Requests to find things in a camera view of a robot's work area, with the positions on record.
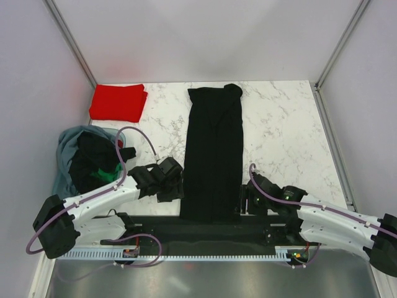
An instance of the white wall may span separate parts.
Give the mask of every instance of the white wall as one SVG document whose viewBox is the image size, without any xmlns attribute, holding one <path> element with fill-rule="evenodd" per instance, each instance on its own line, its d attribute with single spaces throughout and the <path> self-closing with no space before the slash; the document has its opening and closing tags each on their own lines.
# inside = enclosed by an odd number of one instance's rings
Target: white wall
<svg viewBox="0 0 397 298">
<path fill-rule="evenodd" d="M 316 81 L 359 0 L 55 0 L 99 83 Z"/>
<path fill-rule="evenodd" d="M 397 2 L 372 1 L 323 88 L 359 211 L 397 215 Z"/>
<path fill-rule="evenodd" d="M 38 260 L 25 246 L 57 139 L 87 121 L 92 88 L 40 0 L 2 0 L 0 28 L 0 296 L 25 298 Z"/>
</svg>

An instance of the folded red towel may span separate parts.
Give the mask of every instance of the folded red towel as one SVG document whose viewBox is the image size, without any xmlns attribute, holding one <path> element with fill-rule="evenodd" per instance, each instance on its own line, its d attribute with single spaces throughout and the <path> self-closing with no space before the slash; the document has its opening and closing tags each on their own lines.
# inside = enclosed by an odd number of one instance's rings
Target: folded red towel
<svg viewBox="0 0 397 298">
<path fill-rule="evenodd" d="M 97 85 L 89 109 L 93 120 L 139 122 L 148 93 L 142 84 L 134 86 Z"/>
</svg>

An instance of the green cloth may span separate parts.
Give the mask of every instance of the green cloth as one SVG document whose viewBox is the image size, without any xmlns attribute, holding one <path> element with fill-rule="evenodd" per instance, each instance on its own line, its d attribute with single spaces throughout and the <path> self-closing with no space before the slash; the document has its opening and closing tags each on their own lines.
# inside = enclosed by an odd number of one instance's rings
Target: green cloth
<svg viewBox="0 0 397 298">
<path fill-rule="evenodd" d="M 105 181 L 107 183 L 111 183 L 115 180 L 117 180 L 118 175 L 120 174 L 121 170 L 123 170 L 121 164 L 118 164 L 116 166 L 116 169 L 114 172 L 111 173 L 106 173 L 104 171 L 102 171 L 101 169 L 98 170 L 98 172 L 95 173 L 91 173 L 90 176 L 96 177 L 102 181 Z"/>
</svg>

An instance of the pile of clothes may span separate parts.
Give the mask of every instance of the pile of clothes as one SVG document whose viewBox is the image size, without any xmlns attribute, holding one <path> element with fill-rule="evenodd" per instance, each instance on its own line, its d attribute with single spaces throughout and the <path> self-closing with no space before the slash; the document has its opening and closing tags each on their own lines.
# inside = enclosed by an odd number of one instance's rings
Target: pile of clothes
<svg viewBox="0 0 397 298">
<path fill-rule="evenodd" d="M 120 140 L 118 147 L 124 162 L 136 156 L 135 148 L 123 148 Z M 105 186 L 117 180 L 122 170 L 115 135 L 94 125 L 77 126 L 61 133 L 56 157 L 66 180 L 66 187 L 58 194 L 62 199 Z"/>
</svg>

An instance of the marble table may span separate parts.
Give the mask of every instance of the marble table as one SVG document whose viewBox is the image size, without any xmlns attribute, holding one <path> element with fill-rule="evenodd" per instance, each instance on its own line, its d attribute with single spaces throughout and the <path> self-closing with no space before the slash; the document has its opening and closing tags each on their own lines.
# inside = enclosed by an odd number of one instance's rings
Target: marble table
<svg viewBox="0 0 397 298">
<path fill-rule="evenodd" d="M 248 182 L 248 167 L 254 162 L 273 183 L 297 186 L 346 208 L 308 81 L 145 84 L 148 98 L 139 124 L 99 120 L 92 124 L 113 129 L 138 127 L 149 136 L 160 157 L 172 155 L 183 166 L 192 105 L 187 89 L 221 88 L 228 83 L 243 89 L 243 183 Z M 137 151 L 127 169 L 152 163 L 154 157 L 145 139 L 134 130 L 124 133 L 127 146 Z M 131 215 L 179 215 L 179 208 L 180 200 L 159 204 L 155 197 L 146 197 L 117 210 Z"/>
</svg>

